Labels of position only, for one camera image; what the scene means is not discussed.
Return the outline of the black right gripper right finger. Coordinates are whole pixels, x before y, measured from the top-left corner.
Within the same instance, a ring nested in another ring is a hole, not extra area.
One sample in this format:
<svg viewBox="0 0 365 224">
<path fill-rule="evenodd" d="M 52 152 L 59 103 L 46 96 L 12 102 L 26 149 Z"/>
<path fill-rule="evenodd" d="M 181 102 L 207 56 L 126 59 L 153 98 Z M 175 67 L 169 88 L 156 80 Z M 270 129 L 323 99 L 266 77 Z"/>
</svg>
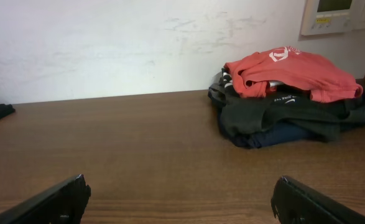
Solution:
<svg viewBox="0 0 365 224">
<path fill-rule="evenodd" d="M 309 186 L 282 176 L 271 198 L 281 224 L 365 224 L 365 216 Z"/>
</svg>

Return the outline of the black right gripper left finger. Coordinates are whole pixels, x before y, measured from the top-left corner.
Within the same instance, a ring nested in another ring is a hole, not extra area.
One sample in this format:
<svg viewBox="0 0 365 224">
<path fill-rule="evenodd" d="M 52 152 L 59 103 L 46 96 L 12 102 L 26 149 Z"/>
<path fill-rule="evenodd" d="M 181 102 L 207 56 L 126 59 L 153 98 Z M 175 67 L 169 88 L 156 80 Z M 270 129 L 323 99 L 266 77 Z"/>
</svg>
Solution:
<svg viewBox="0 0 365 224">
<path fill-rule="evenodd" d="M 80 224 L 90 197 L 79 174 L 0 213 L 0 224 Z"/>
</svg>

